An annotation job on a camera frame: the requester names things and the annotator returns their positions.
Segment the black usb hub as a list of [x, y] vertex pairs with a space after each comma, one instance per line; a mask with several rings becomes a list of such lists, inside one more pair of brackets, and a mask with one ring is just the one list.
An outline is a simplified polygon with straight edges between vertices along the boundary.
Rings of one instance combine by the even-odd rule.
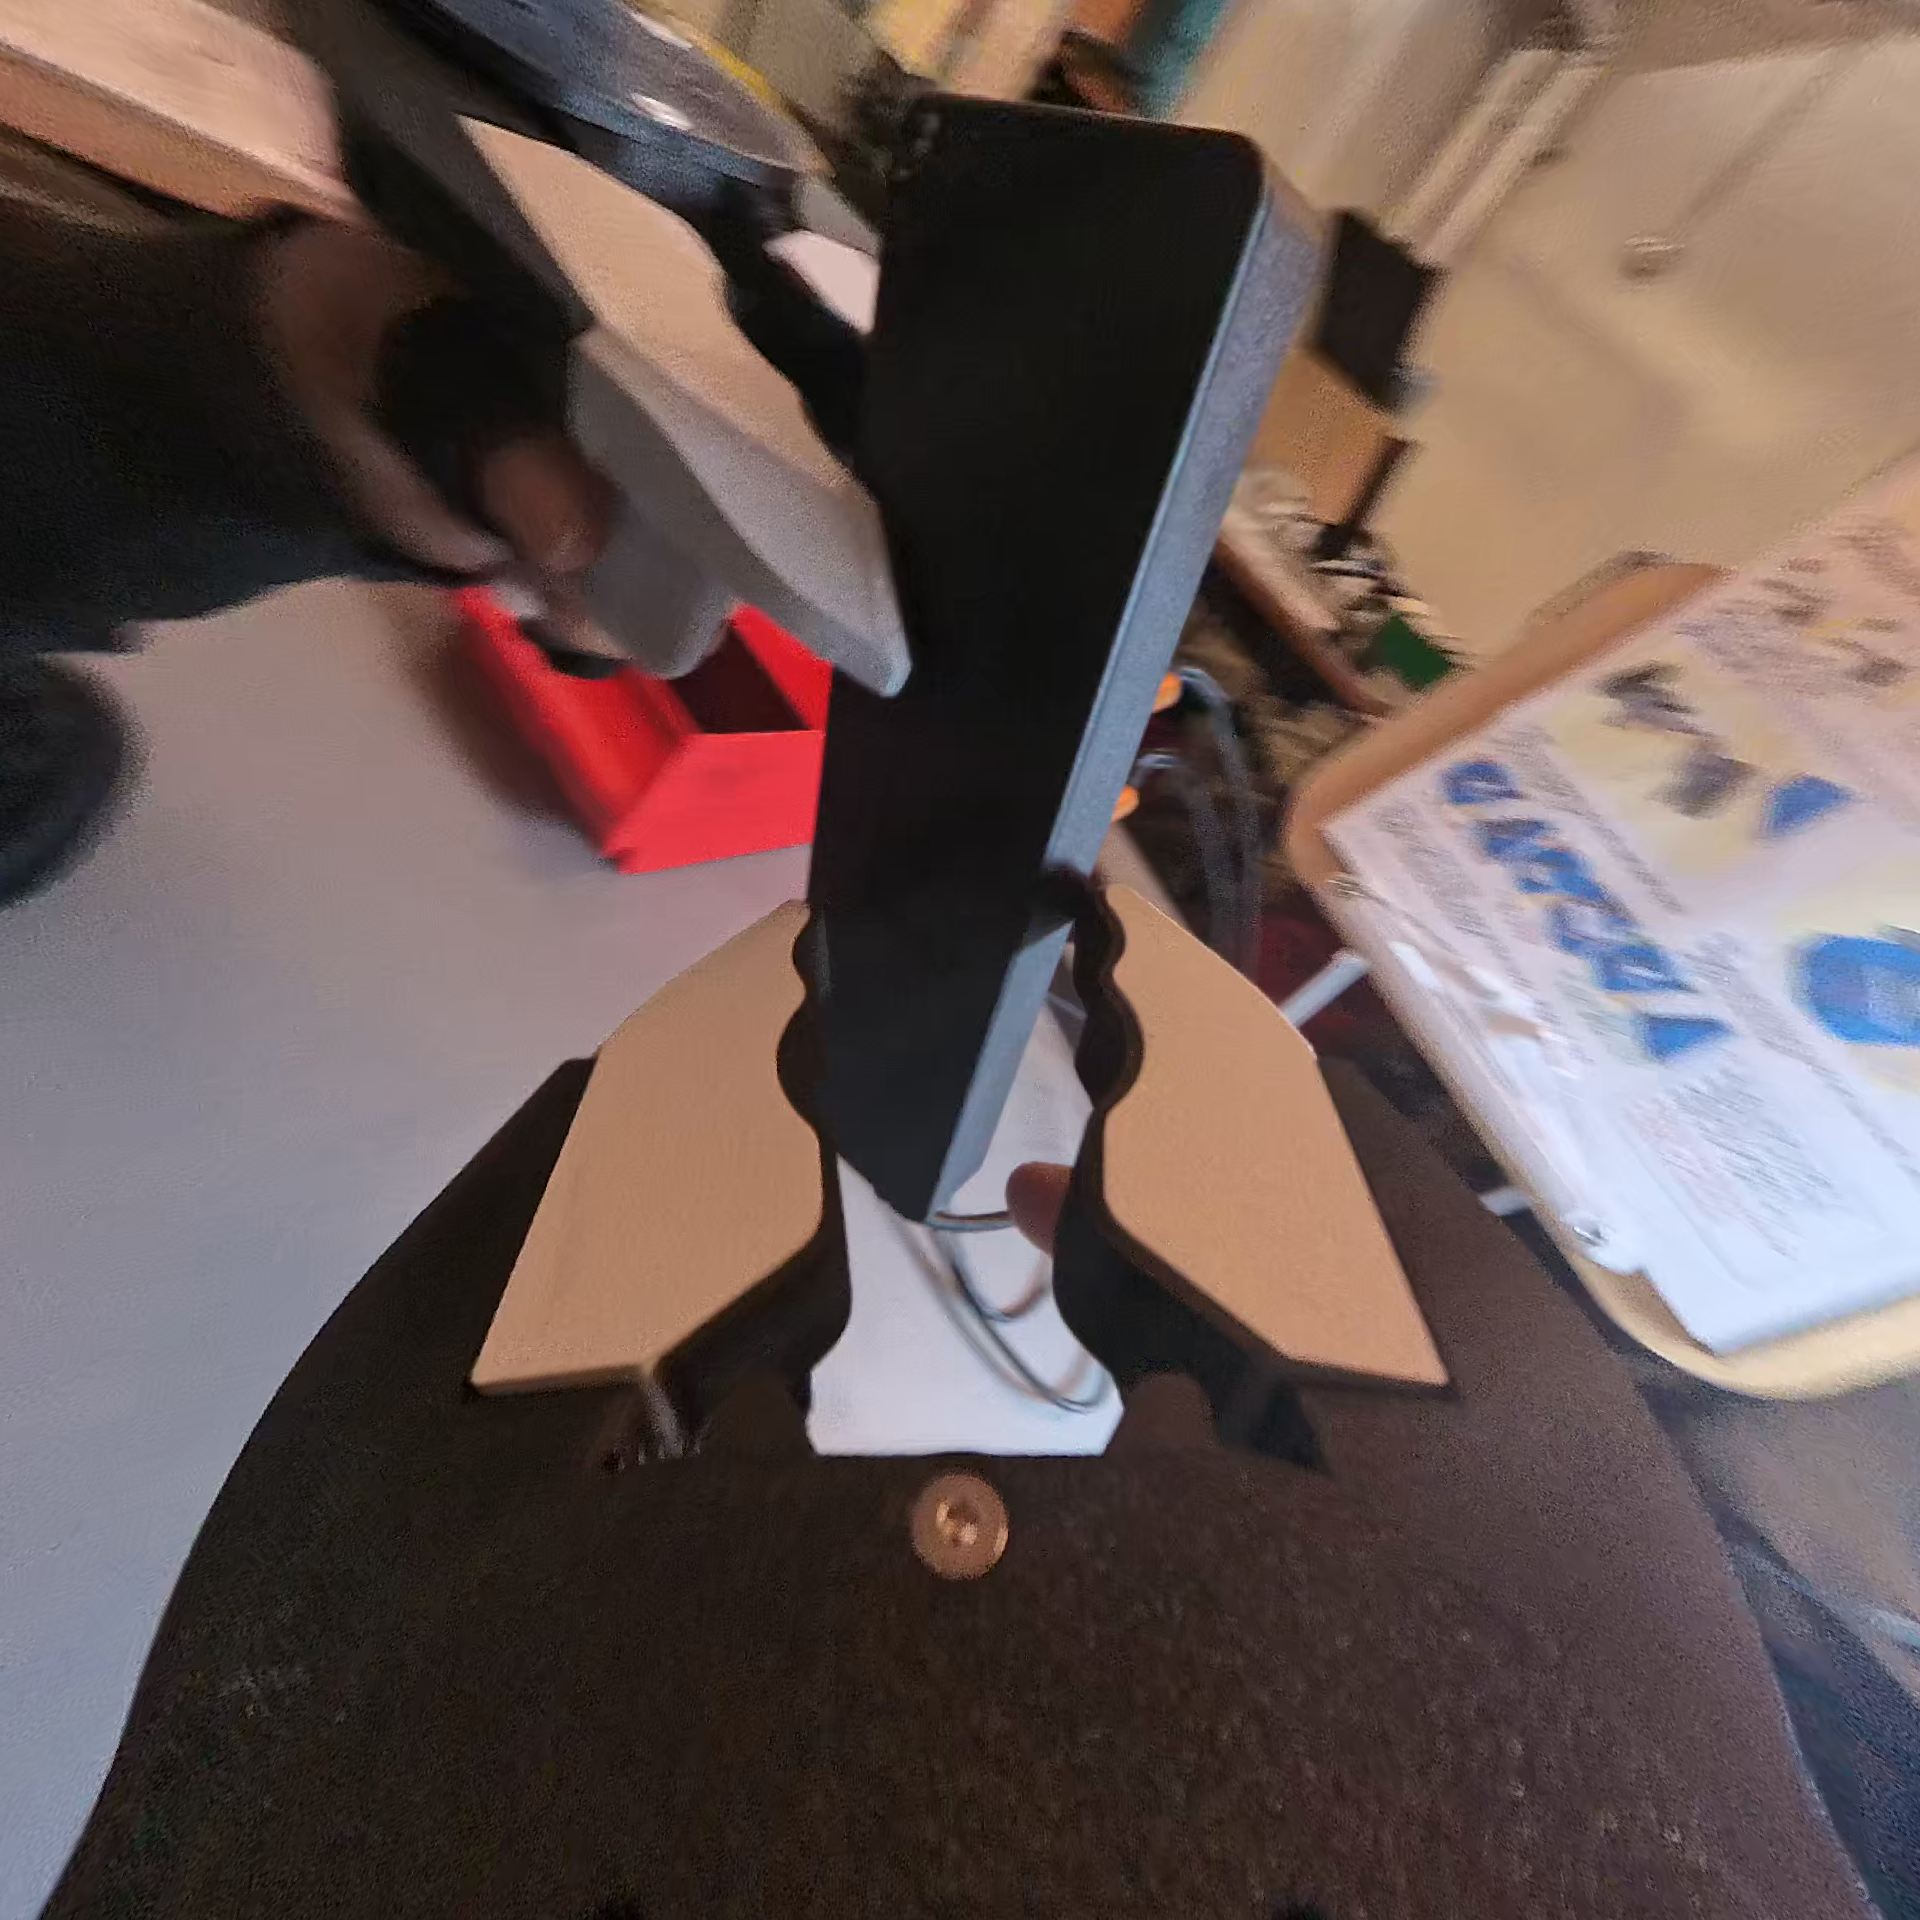
[[909, 668], [832, 684], [800, 961], [807, 1111], [906, 1218], [986, 1161], [1322, 255], [1248, 135], [904, 126], [856, 472]]

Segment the black wrist rest pad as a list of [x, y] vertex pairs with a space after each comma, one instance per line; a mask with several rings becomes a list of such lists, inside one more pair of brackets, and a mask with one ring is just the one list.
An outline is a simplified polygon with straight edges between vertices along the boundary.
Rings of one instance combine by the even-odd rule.
[[2, 663], [2, 908], [93, 849], [133, 767], [125, 713], [104, 684], [53, 657]]

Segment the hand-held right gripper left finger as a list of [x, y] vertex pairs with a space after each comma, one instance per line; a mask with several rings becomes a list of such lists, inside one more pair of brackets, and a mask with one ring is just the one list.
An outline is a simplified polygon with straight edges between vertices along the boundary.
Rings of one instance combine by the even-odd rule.
[[777, 1066], [807, 919], [781, 902], [597, 1049], [472, 1362], [479, 1394], [663, 1384], [693, 1336], [824, 1226], [821, 1145]]

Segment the red plastic box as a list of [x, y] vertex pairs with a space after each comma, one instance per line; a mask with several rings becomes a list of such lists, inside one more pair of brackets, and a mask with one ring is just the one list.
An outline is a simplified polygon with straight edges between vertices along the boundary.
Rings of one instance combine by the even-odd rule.
[[491, 592], [448, 596], [453, 654], [621, 873], [802, 847], [818, 816], [831, 664], [738, 608], [683, 678], [553, 664]]

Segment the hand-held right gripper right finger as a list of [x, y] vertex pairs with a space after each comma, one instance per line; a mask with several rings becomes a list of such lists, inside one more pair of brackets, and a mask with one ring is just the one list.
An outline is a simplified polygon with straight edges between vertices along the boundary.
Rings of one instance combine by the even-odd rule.
[[1309, 1042], [1136, 889], [1073, 930], [1088, 1125], [1055, 1297], [1120, 1388], [1449, 1388]]

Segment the person's left hand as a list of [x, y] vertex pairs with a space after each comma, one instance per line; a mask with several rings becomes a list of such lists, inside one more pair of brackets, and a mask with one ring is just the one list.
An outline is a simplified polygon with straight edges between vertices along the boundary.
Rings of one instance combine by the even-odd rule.
[[458, 506], [377, 421], [396, 329], [450, 297], [431, 261], [359, 224], [301, 222], [257, 269], [261, 337], [347, 509], [396, 557], [562, 598], [605, 545], [617, 496], [555, 424], [455, 431], [475, 513]]

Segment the instruction sheet board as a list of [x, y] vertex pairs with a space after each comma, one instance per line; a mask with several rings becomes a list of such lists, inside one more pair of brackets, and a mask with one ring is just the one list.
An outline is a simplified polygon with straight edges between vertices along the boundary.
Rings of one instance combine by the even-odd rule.
[[1603, 570], [1285, 845], [1617, 1327], [1749, 1398], [1916, 1377], [1916, 452]]

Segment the person's left forearm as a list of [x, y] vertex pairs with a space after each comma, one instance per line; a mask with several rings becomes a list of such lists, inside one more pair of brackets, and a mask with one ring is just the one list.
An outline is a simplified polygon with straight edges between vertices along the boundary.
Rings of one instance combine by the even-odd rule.
[[4, 657], [419, 576], [341, 498], [261, 335], [261, 269], [305, 225], [139, 230], [4, 204]]

